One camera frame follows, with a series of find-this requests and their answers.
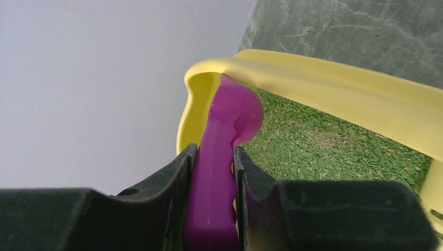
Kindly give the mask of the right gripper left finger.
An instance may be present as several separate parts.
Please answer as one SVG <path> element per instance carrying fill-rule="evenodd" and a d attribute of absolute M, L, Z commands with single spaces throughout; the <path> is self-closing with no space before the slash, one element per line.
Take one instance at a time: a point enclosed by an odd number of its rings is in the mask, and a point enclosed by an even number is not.
<path fill-rule="evenodd" d="M 197 146 L 118 195 L 90 188 L 1 190 L 1 250 L 182 250 Z"/>

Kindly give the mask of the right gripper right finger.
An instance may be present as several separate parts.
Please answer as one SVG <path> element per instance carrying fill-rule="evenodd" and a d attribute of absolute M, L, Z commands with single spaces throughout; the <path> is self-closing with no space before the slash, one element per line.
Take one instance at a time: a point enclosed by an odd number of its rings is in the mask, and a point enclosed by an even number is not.
<path fill-rule="evenodd" d="M 418 199 L 392 181 L 277 180 L 234 148 L 241 250 L 437 250 Z"/>

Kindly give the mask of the magenta plastic scoop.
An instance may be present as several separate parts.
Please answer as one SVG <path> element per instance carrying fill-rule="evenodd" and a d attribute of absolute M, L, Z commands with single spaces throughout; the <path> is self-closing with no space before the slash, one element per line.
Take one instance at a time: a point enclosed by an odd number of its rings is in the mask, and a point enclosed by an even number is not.
<path fill-rule="evenodd" d="M 183 226 L 184 250 L 239 250 L 231 166 L 234 146 L 250 141 L 264 117 L 257 94 L 221 75 L 192 171 Z"/>

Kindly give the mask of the yellow green litter box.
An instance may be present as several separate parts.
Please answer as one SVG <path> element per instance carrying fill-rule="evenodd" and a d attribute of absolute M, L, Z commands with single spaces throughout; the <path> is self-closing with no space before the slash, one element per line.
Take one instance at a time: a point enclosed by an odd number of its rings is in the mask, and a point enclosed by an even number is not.
<path fill-rule="evenodd" d="M 221 74 L 326 112 L 432 158 L 420 197 L 442 232 L 442 90 L 359 67 L 290 53 L 246 49 L 194 64 L 176 151 L 200 141 Z"/>

